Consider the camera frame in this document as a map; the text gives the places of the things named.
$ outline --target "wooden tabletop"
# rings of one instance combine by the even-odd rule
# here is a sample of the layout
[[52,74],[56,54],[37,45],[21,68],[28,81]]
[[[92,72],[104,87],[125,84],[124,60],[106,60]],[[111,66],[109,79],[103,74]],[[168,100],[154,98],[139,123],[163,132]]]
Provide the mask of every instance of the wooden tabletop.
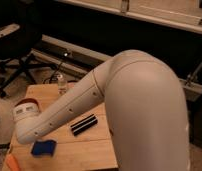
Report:
[[[50,104],[59,98],[57,85],[31,85],[27,89],[26,98],[34,98],[39,102],[39,108],[45,110]],[[70,125],[95,114],[98,124],[73,136]],[[53,157],[33,157],[31,149],[33,144],[21,145],[15,135],[11,140],[11,153],[17,158],[23,171],[78,171],[78,170],[102,170],[117,168],[117,162],[108,131],[104,104],[77,117],[59,129],[46,135],[42,140],[53,139],[57,142]],[[8,171],[6,164],[3,171]]]

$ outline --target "office chair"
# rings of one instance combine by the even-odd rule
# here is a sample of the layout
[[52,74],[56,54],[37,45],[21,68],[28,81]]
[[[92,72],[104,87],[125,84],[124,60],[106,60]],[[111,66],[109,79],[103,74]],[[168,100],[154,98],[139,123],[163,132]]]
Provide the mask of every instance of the office chair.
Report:
[[[33,63],[36,60],[30,54],[31,48],[41,40],[42,33],[30,22],[27,16],[30,4],[24,4],[17,0],[0,0],[0,98],[6,96],[4,89],[21,73],[31,80],[35,79],[29,70],[40,67],[55,68],[54,64]],[[18,64],[10,64],[11,61],[18,61]],[[1,74],[6,68],[15,69],[14,73],[4,81]]]

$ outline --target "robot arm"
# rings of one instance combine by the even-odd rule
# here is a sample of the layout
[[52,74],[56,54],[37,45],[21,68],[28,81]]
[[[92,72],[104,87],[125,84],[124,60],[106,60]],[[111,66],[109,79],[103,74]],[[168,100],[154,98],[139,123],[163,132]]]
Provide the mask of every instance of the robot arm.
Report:
[[30,143],[105,102],[119,170],[189,170],[185,97],[175,74],[136,50],[101,64],[44,112],[20,114],[16,135]]

